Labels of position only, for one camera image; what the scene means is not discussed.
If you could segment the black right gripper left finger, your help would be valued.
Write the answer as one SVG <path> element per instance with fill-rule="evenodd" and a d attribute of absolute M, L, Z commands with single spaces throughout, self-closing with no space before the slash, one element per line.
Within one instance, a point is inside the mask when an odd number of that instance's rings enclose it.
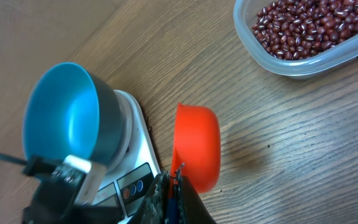
<path fill-rule="evenodd" d="M 140 207 L 128 224 L 163 224 L 170 184 L 169 172 L 157 174 L 145 194 Z"/>

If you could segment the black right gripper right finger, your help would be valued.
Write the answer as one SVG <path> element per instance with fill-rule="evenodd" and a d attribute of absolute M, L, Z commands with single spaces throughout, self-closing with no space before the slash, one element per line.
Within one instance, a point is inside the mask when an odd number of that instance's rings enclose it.
<path fill-rule="evenodd" d="M 216 224 L 196 192 L 190 178 L 183 175 L 182 163 L 175 171 L 175 198 L 179 224 Z"/>

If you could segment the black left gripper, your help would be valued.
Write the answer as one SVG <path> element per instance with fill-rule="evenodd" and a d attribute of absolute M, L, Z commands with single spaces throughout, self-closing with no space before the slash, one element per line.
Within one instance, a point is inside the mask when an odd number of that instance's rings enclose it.
<path fill-rule="evenodd" d="M 124 218 L 119 207 L 74 205 L 68 201 L 33 200 L 22 224 L 115 224 Z"/>

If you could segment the orange measuring scoop blue handle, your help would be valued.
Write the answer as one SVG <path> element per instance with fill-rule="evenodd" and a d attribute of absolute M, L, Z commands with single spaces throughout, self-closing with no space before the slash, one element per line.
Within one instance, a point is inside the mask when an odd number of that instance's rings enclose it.
<path fill-rule="evenodd" d="M 221 132 L 216 115 L 207 107 L 181 103 L 177 106 L 165 212 L 167 223 L 179 223 L 175 171 L 182 163 L 185 165 L 183 175 L 190 178 L 199 196 L 217 184 L 221 165 Z"/>

